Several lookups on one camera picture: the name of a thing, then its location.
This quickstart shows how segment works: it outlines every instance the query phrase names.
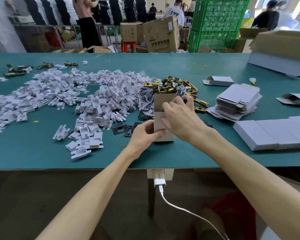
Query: green plastic crate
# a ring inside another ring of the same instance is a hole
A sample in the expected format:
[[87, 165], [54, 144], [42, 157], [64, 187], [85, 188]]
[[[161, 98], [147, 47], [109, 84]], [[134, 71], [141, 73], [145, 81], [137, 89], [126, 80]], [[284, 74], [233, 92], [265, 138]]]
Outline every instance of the green plastic crate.
[[235, 44], [238, 31], [206, 32], [191, 29], [189, 38], [189, 52], [197, 52], [204, 45], [215, 52], [223, 48], [232, 48]]
[[196, 0], [192, 28], [197, 31], [239, 30], [250, 0]]

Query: red stool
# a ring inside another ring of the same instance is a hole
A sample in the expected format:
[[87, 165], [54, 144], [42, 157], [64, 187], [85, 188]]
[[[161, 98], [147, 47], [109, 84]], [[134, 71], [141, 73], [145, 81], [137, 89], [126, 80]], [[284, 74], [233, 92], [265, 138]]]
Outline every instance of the red stool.
[[121, 52], [129, 53], [128, 45], [130, 45], [130, 50], [134, 50], [137, 47], [136, 42], [123, 42], [123, 41], [121, 41]]
[[256, 212], [240, 191], [224, 195], [220, 200], [212, 203], [210, 209], [218, 215], [222, 215], [228, 209], [233, 209], [240, 221], [245, 239], [257, 239]]

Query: red object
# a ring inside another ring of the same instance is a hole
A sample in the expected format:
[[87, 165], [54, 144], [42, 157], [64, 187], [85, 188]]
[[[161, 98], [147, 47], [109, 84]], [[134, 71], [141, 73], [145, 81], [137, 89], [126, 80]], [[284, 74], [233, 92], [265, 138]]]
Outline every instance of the red object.
[[220, 200], [212, 203], [210, 209], [218, 215], [228, 209], [234, 209], [246, 240], [257, 240], [256, 211], [240, 191], [224, 195]]
[[45, 32], [44, 35], [46, 36], [46, 39], [47, 39], [50, 46], [61, 48], [61, 44], [58, 40], [58, 36], [57, 36], [56, 32]]
[[128, 45], [130, 45], [130, 50], [134, 50], [137, 47], [136, 42], [123, 42], [123, 41], [121, 41], [121, 52], [129, 53]]

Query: forearm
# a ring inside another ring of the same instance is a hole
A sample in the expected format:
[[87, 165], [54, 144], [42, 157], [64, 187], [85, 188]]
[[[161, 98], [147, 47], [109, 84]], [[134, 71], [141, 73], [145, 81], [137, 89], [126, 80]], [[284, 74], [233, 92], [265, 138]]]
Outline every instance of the forearm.
[[37, 240], [89, 240], [124, 172], [134, 160], [124, 149], [63, 207]]
[[197, 133], [191, 144], [216, 161], [282, 240], [300, 239], [300, 193], [216, 130], [208, 133]]

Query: white cable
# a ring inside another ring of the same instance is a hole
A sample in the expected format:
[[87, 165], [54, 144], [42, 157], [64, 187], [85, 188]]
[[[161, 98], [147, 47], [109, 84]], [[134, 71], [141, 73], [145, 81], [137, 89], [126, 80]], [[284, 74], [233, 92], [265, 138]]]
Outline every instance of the white cable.
[[224, 236], [218, 231], [218, 229], [216, 229], [216, 227], [215, 227], [210, 221], [208, 221], [207, 219], [205, 219], [205, 218], [203, 218], [203, 217], [201, 217], [201, 216], [198, 216], [198, 215], [196, 215], [196, 214], [194, 214], [194, 213], [192, 213], [192, 212], [190, 212], [190, 211], [188, 211], [188, 210], [186, 210], [186, 209], [177, 207], [177, 206], [175, 206], [175, 205], [169, 203], [169, 202], [164, 198], [164, 189], [163, 189], [162, 185], [159, 185], [159, 191], [160, 191], [160, 193], [161, 193], [161, 196], [162, 196], [163, 200], [164, 200], [168, 205], [170, 205], [170, 206], [172, 206], [172, 207], [174, 207], [174, 208], [177, 208], [177, 209], [179, 209], [179, 210], [188, 212], [188, 213], [190, 213], [190, 214], [192, 214], [192, 215], [194, 215], [194, 216], [196, 216], [196, 217], [201, 218], [202, 220], [205, 220], [205, 221], [208, 222], [211, 226], [213, 226], [213, 228], [217, 231], [217, 233], [219, 233], [219, 235], [220, 235], [224, 240], [229, 240], [229, 238], [228, 238], [227, 236], [226, 236], [226, 238], [224, 238]]

